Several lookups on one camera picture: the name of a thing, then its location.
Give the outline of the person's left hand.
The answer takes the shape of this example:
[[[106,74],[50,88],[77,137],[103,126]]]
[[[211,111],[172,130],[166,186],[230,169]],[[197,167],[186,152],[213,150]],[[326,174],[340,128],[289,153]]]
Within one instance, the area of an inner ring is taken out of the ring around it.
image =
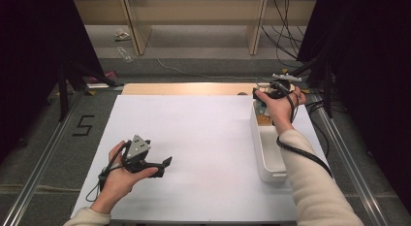
[[[147,168],[133,174],[122,167],[112,170],[108,174],[103,190],[90,208],[99,213],[110,213],[114,206],[132,191],[138,181],[149,178],[157,171],[157,168]]]

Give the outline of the light wooden shelf unit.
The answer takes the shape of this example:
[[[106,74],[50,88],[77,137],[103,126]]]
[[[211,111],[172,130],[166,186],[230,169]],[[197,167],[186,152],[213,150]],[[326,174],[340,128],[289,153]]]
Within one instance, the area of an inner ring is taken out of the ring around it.
[[[314,0],[77,0],[85,25],[126,25],[137,55],[144,54],[154,25],[240,25],[249,53],[258,50],[261,27],[306,26]]]

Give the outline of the person's right hand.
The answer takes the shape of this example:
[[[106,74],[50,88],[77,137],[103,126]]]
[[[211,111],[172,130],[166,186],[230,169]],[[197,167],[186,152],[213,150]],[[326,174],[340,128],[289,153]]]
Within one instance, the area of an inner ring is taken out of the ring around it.
[[[291,92],[287,97],[281,99],[269,99],[263,101],[268,108],[269,116],[275,126],[278,134],[294,128],[292,125],[292,117],[294,111],[299,105],[304,105],[306,98],[298,87]]]

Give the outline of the white plastic storage box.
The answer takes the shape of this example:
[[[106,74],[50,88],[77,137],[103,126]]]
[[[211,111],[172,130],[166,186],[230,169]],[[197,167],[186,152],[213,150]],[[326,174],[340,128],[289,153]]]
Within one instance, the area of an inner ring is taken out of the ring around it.
[[[278,134],[272,125],[258,125],[254,111],[254,102],[250,116],[250,127],[260,179],[267,183],[285,182],[287,180],[287,172],[280,148],[276,144]]]

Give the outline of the beige patterned phone case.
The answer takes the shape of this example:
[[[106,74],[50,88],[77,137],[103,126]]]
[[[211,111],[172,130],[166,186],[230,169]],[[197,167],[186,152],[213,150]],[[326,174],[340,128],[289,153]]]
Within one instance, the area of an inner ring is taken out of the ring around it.
[[[272,119],[269,116],[267,108],[260,101],[254,102],[254,111],[257,118],[257,123],[259,126],[270,126],[272,125]]]

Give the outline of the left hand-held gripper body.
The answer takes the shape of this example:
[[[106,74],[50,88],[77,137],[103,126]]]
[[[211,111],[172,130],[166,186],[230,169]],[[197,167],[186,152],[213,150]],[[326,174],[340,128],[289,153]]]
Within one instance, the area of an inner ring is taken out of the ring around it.
[[[138,173],[144,169],[153,167],[147,163],[145,157],[150,150],[150,140],[145,140],[139,135],[135,135],[131,141],[125,144],[125,151],[122,154],[122,165],[130,173]]]

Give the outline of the metal floor rail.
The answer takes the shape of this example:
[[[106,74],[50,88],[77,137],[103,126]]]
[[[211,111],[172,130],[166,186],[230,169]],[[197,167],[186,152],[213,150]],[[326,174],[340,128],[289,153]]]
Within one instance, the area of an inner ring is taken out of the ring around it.
[[[6,214],[6,218],[0,223],[0,226],[18,226],[21,218],[24,216],[35,191],[42,180],[47,167],[57,150],[63,135],[66,131],[67,125],[70,123],[72,114],[76,109],[82,94],[77,92],[69,102],[68,110],[63,114],[56,124],[52,135],[47,141],[47,145],[43,149],[43,153],[37,159],[36,166],[30,173],[28,180],[20,187],[16,200],[12,204],[10,210]]]
[[[325,124],[336,151],[373,226],[388,226],[387,217],[382,212],[377,199],[368,187],[360,168],[355,163],[352,154],[350,153],[333,119],[331,118],[331,111],[326,110],[325,106],[322,106],[320,108],[319,115]]]

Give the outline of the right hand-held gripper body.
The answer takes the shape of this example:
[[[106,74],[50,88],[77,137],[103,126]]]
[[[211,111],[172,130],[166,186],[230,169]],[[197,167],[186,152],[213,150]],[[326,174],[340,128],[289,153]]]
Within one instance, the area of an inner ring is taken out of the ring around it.
[[[297,78],[289,74],[273,74],[272,80],[269,82],[269,87],[267,88],[266,94],[271,99],[283,98],[296,89],[294,82],[300,81],[301,78]]]

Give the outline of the black metal stand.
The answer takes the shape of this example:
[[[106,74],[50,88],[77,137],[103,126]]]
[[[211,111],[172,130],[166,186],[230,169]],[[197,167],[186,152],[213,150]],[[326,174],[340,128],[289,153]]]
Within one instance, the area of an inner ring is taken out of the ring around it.
[[[291,72],[292,76],[298,76],[305,71],[310,70],[307,84],[309,87],[318,87],[323,85],[323,103],[325,112],[329,118],[332,118],[331,110],[331,86],[332,86],[332,71],[331,64],[327,58],[320,58],[319,56],[311,59]]]
[[[105,83],[109,87],[123,86],[123,83],[107,78],[102,69],[93,70],[78,62],[67,62],[61,64],[57,74],[60,99],[60,121],[63,121],[69,113],[69,100],[66,81],[69,82],[75,91],[83,91],[87,89],[86,82],[83,79],[84,77],[95,78],[97,81]]]

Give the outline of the clear plastic bottle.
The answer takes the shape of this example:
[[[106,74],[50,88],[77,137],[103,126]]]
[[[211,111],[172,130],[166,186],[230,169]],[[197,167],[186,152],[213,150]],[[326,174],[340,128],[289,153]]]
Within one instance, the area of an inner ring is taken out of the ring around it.
[[[134,61],[134,59],[124,47],[118,47],[117,51],[124,62],[131,63]]]

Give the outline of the pink cloth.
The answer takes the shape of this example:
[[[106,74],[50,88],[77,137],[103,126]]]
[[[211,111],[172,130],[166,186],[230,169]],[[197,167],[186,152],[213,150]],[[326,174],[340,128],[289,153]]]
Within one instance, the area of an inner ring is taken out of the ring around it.
[[[117,78],[117,73],[115,71],[107,71],[104,73],[105,77],[109,80],[115,80]],[[89,78],[90,83],[101,83],[100,80],[94,77]]]

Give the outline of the dark curtain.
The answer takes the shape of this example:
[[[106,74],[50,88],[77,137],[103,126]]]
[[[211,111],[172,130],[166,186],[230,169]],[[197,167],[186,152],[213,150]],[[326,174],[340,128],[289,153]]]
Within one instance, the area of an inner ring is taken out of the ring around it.
[[[411,214],[411,0],[317,0],[299,59],[332,46],[343,103],[399,200]]]
[[[60,78],[103,74],[74,0],[0,0],[0,163]]]

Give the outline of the white table cover board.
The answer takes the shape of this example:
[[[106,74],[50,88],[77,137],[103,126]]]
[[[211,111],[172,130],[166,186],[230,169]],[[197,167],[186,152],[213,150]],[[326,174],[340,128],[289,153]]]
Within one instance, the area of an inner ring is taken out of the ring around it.
[[[116,204],[116,221],[266,223],[296,218],[286,182],[260,179],[253,100],[249,96],[120,95],[76,202],[89,205],[108,153],[135,135],[151,142],[147,161],[171,159]]]

